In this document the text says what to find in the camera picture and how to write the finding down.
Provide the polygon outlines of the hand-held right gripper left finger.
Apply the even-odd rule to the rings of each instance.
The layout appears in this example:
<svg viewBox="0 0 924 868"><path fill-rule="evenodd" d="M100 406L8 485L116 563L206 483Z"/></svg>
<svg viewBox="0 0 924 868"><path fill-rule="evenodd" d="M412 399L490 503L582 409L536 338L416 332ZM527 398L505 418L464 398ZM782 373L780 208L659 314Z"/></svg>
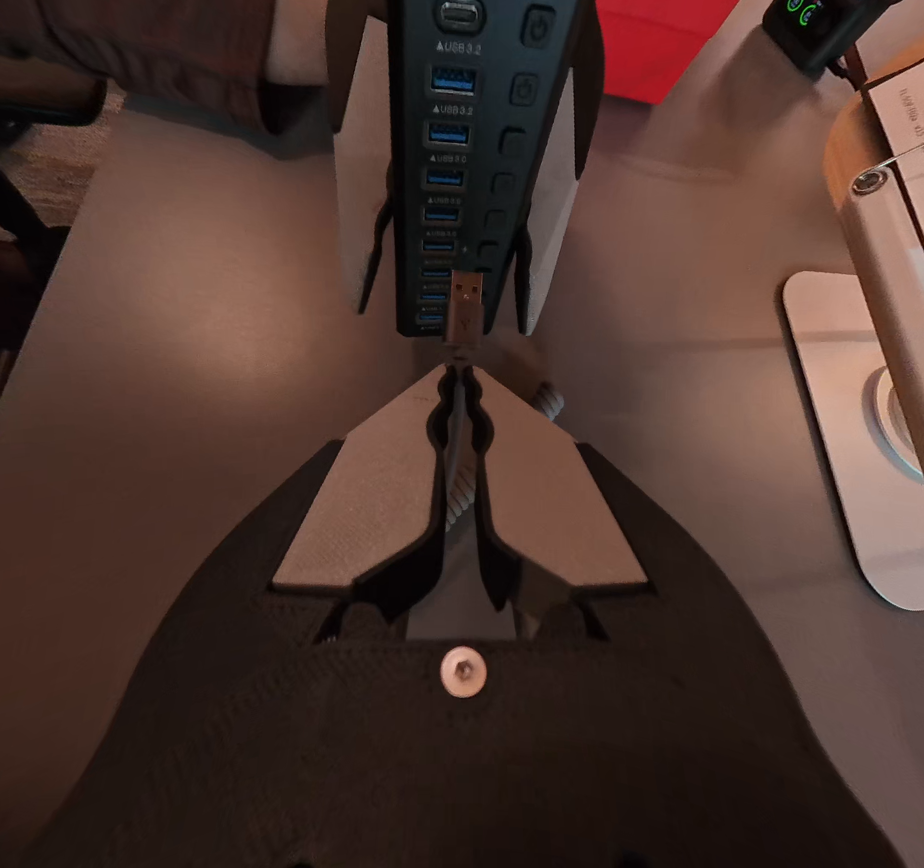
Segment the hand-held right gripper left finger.
<svg viewBox="0 0 924 868"><path fill-rule="evenodd" d="M439 581L454 368L440 366L341 441L281 564L280 592L406 615Z"/></svg>

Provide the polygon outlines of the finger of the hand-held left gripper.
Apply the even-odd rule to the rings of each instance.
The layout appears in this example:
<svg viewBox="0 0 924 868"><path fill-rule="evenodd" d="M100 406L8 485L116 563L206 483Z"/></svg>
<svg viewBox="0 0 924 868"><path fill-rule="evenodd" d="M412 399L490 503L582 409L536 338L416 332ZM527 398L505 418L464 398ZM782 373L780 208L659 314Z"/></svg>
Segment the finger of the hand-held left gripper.
<svg viewBox="0 0 924 868"><path fill-rule="evenodd" d="M365 313L392 220L391 107L387 25L368 17L334 134L337 253L354 313Z"/></svg>
<svg viewBox="0 0 924 868"><path fill-rule="evenodd" d="M514 258L518 331L536 329L578 191L573 73L565 80Z"/></svg>

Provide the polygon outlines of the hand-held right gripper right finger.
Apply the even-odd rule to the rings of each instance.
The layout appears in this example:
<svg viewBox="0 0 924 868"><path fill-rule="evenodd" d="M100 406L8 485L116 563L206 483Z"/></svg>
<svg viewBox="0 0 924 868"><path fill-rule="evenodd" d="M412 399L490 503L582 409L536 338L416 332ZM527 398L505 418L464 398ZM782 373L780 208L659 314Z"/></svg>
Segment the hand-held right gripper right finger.
<svg viewBox="0 0 924 868"><path fill-rule="evenodd" d="M495 609L546 613L649 579L578 443L477 367L464 374L479 573Z"/></svg>

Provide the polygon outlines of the black multi-port usb hub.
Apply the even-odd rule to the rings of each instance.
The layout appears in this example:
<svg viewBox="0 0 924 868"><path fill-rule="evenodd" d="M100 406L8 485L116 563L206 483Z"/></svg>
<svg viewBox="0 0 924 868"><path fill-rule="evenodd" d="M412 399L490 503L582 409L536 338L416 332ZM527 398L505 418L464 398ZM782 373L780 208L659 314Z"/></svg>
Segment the black multi-port usb hub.
<svg viewBox="0 0 924 868"><path fill-rule="evenodd" d="M569 72L575 173L603 95L595 0L387 0L397 329L445 330L454 271L490 332Z"/></svg>

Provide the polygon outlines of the red plastic bin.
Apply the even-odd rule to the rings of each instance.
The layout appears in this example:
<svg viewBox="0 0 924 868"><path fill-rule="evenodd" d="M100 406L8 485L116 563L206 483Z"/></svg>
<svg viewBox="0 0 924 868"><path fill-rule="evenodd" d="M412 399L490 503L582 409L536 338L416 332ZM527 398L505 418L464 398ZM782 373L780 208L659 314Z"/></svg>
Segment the red plastic bin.
<svg viewBox="0 0 924 868"><path fill-rule="evenodd" d="M596 0L604 92L659 104L740 0Z"/></svg>

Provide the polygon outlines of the person's left forearm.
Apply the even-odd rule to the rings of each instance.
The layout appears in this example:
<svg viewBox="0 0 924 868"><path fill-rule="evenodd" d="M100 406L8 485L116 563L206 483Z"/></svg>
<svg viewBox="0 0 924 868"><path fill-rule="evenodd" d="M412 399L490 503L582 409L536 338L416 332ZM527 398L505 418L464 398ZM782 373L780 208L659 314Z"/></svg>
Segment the person's left forearm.
<svg viewBox="0 0 924 868"><path fill-rule="evenodd" d="M295 102L265 72L275 3L1 0L1 50L276 135Z"/></svg>

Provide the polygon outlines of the person's left hand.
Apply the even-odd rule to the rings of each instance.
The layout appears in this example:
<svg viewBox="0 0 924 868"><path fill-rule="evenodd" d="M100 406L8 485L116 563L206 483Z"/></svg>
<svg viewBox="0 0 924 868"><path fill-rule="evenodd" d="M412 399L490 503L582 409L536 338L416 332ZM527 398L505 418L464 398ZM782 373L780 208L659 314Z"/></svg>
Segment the person's left hand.
<svg viewBox="0 0 924 868"><path fill-rule="evenodd" d="M264 77L274 85L327 83L325 17L328 0L275 0Z"/></svg>

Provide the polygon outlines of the white display stand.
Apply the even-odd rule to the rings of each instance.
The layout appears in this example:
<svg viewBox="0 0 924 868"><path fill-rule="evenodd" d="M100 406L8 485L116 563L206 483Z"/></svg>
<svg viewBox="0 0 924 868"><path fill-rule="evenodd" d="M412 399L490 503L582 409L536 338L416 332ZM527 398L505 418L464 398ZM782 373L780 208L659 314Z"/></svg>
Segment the white display stand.
<svg viewBox="0 0 924 868"><path fill-rule="evenodd" d="M860 573L922 612L922 231L895 165L855 178L842 222L855 274L792 275L784 313Z"/></svg>

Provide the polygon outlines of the printed instruction sheet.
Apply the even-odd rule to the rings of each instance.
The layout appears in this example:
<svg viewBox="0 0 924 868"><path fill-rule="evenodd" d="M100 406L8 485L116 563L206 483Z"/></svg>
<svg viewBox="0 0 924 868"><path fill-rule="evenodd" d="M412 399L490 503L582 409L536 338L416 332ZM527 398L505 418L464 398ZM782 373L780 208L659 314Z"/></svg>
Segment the printed instruction sheet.
<svg viewBox="0 0 924 868"><path fill-rule="evenodd" d="M923 145L923 65L914 65L868 87L868 98L891 156Z"/></svg>

